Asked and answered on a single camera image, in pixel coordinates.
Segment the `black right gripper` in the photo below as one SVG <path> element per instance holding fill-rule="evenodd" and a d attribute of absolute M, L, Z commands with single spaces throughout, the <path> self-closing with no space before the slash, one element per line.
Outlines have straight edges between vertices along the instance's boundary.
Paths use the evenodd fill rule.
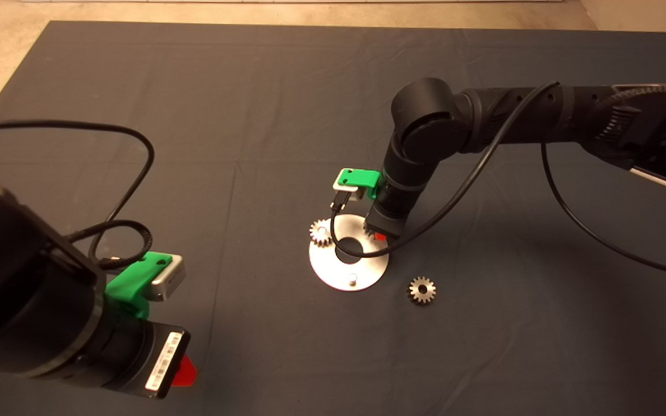
<path fill-rule="evenodd" d="M 405 224 L 406 216 L 389 213 L 378 205 L 372 205 L 365 217 L 365 230 L 374 240 L 399 239 Z"/>

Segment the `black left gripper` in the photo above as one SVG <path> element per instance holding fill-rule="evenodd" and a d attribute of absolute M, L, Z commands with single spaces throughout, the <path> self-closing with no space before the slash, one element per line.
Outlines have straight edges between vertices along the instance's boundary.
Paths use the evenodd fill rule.
<path fill-rule="evenodd" d="M 192 387 L 197 369 L 188 355 L 192 335 L 181 326 L 146 321 L 146 356 L 138 360 L 135 392 L 150 399 L 164 399 L 172 387 Z"/>

